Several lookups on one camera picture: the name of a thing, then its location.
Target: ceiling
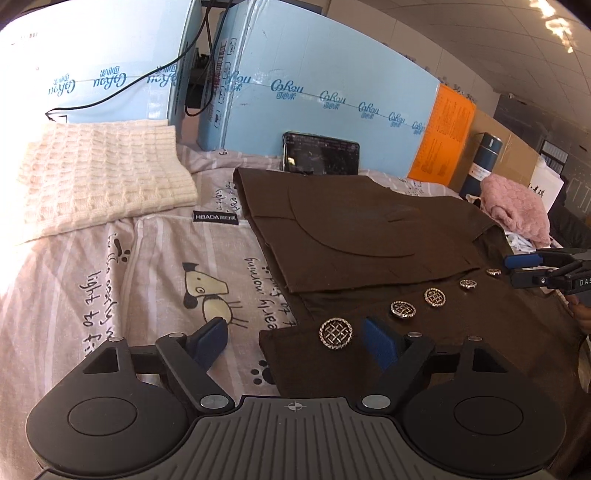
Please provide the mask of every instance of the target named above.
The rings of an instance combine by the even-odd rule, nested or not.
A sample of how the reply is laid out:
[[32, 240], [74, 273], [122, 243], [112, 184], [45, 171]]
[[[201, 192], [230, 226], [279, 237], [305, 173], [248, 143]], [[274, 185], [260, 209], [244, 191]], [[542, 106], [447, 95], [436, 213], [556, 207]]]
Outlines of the ceiling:
[[495, 91], [591, 131], [591, 31], [557, 1], [362, 1], [445, 48]]

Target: pink towel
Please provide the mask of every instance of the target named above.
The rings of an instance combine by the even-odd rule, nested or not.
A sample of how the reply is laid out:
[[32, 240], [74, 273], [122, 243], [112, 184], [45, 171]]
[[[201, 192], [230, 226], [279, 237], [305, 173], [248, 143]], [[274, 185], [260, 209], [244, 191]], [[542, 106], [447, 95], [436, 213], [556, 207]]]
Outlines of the pink towel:
[[527, 238], [536, 248], [550, 245], [550, 221], [539, 196], [494, 173], [482, 180], [480, 186], [482, 210], [505, 230]]

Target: water bottle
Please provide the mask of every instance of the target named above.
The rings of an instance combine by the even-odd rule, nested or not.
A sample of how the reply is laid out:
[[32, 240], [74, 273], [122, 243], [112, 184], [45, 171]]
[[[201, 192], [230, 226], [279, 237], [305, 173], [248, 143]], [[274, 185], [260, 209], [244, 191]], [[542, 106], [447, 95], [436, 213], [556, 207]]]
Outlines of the water bottle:
[[500, 138], [491, 134], [483, 135], [476, 155], [474, 155], [474, 162], [460, 190], [460, 197], [465, 199], [466, 195], [480, 196], [480, 182], [492, 173], [501, 148], [503, 148], [503, 142]]

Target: black cable wire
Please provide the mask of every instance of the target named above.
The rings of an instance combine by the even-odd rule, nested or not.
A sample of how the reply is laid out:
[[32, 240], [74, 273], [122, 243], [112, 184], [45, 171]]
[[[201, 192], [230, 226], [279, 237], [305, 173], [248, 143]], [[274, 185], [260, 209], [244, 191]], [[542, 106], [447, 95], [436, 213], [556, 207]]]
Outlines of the black cable wire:
[[189, 53], [192, 48], [195, 46], [195, 44], [197, 43], [197, 40], [199, 39], [199, 36], [201, 35], [201, 32], [203, 31], [203, 27], [206, 25], [207, 22], [207, 16], [209, 15], [209, 11], [212, 9], [212, 5], [209, 4], [207, 6], [207, 10], [206, 10], [206, 15], [205, 18], [203, 19], [203, 21], [201, 22], [201, 26], [199, 27], [199, 31], [197, 32], [197, 35], [195, 35], [195, 38], [193, 39], [193, 41], [187, 46], [187, 48], [185, 48], [181, 54], [176, 57], [174, 60], [169, 61], [166, 65], [157, 67], [156, 69], [142, 75], [141, 77], [135, 79], [133, 82], [131, 82], [130, 84], [124, 86], [121, 90], [117, 90], [116, 92], [114, 92], [113, 94], [103, 98], [102, 100], [97, 100], [96, 102], [93, 103], [88, 103], [87, 105], [79, 105], [79, 106], [67, 106], [67, 107], [59, 107], [59, 108], [52, 108], [51, 110], [48, 110], [47, 112], [45, 112], [45, 116], [51, 120], [52, 122], [55, 122], [55, 120], [53, 118], [51, 118], [50, 114], [52, 112], [68, 112], [71, 110], [81, 110], [83, 108], [90, 108], [92, 106], [96, 106], [96, 105], [100, 105], [101, 103], [106, 102], [107, 100], [111, 100], [114, 96], [119, 95], [121, 92], [126, 91], [128, 88], [132, 87], [133, 85], [135, 85], [138, 82], [141, 82], [142, 80], [146, 79], [147, 77], [149, 77], [150, 75], [153, 75], [154, 73], [158, 73], [160, 70], [164, 70], [166, 67], [170, 67], [171, 65], [174, 65], [175, 63], [177, 63], [180, 59], [182, 59], [187, 53]]
[[210, 96], [209, 96], [209, 100], [207, 101], [207, 103], [203, 106], [203, 108], [201, 110], [199, 110], [197, 113], [189, 113], [189, 110], [187, 109], [187, 106], [185, 105], [185, 114], [188, 116], [198, 116], [201, 115], [206, 109], [207, 107], [209, 107], [209, 105], [211, 105], [212, 100], [213, 100], [213, 90], [214, 90], [214, 82], [215, 82], [215, 76], [216, 76], [216, 66], [213, 63], [213, 58], [214, 58], [214, 53], [215, 53], [215, 49], [217, 48], [217, 42], [220, 39], [220, 35], [222, 33], [222, 27], [224, 22], [226, 21], [226, 16], [228, 14], [228, 11], [230, 10], [230, 7], [232, 6], [234, 0], [228, 0], [228, 5], [226, 6], [226, 9], [224, 10], [223, 13], [223, 17], [222, 20], [219, 24], [219, 27], [217, 28], [217, 34], [216, 34], [216, 39], [213, 42], [212, 45], [212, 36], [211, 36], [211, 32], [209, 30], [209, 19], [206, 17], [205, 21], [206, 21], [206, 28], [207, 28], [207, 37], [209, 39], [209, 60], [207, 61], [207, 64], [210, 66], [211, 70], [212, 70], [212, 82], [211, 82], [211, 87], [210, 87]]
[[[206, 18], [205, 19], [205, 28], [207, 30], [207, 41], [209, 43], [209, 58], [207, 59], [207, 63], [205, 64], [205, 68], [201, 72], [201, 75], [199, 75], [199, 78], [197, 78], [195, 80], [195, 83], [191, 87], [191, 93], [193, 93], [193, 91], [195, 90], [195, 87], [197, 86], [197, 83], [199, 81], [201, 81], [201, 78], [203, 77], [203, 75], [205, 75], [209, 71], [209, 69], [210, 69], [210, 67], [212, 65], [212, 58], [214, 56], [214, 49], [213, 49], [213, 44], [212, 44], [212, 33], [211, 33], [211, 29], [209, 28], [209, 18]], [[187, 105], [186, 105], [186, 102], [185, 102], [185, 115], [186, 116], [197, 116], [203, 110], [205, 110], [205, 108], [202, 108], [197, 113], [189, 113], [189, 109], [187, 108]]]
[[[203, 18], [203, 22], [205, 22], [205, 25], [209, 25], [209, 10], [207, 10], [205, 12], [205, 16]], [[191, 86], [191, 89], [187, 92], [187, 97], [190, 97], [193, 92], [195, 91], [195, 87], [197, 86], [197, 84], [201, 81], [201, 78], [203, 78], [203, 75], [205, 73], [207, 73], [208, 69], [209, 69], [209, 64], [212, 61], [212, 40], [211, 40], [211, 34], [209, 34], [209, 36], [207, 37], [207, 40], [209, 42], [209, 55], [207, 57], [207, 63], [205, 64], [203, 71], [201, 72], [201, 74], [199, 75], [199, 77], [197, 77], [197, 79], [195, 80], [195, 83]], [[189, 110], [187, 109], [187, 105], [185, 105], [185, 114], [186, 115], [191, 115], [189, 113]]]

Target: metal button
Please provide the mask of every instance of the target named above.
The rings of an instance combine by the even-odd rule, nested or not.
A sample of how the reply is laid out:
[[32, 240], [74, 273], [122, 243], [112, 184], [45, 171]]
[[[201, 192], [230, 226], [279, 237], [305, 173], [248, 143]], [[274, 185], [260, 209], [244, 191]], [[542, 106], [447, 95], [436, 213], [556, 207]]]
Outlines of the metal button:
[[382, 410], [390, 406], [390, 399], [383, 395], [368, 395], [361, 401], [364, 407], [372, 410]]
[[407, 301], [395, 301], [390, 305], [390, 311], [399, 319], [413, 318], [417, 314], [417, 309]]
[[460, 280], [460, 286], [466, 291], [474, 290], [478, 283], [474, 280]]
[[431, 307], [443, 307], [445, 305], [445, 294], [438, 288], [428, 288], [425, 292], [425, 301]]
[[347, 320], [332, 318], [320, 326], [320, 341], [331, 350], [339, 350], [353, 338], [353, 327]]
[[209, 410], [218, 410], [228, 405], [230, 401], [223, 395], [207, 395], [201, 399], [201, 406]]

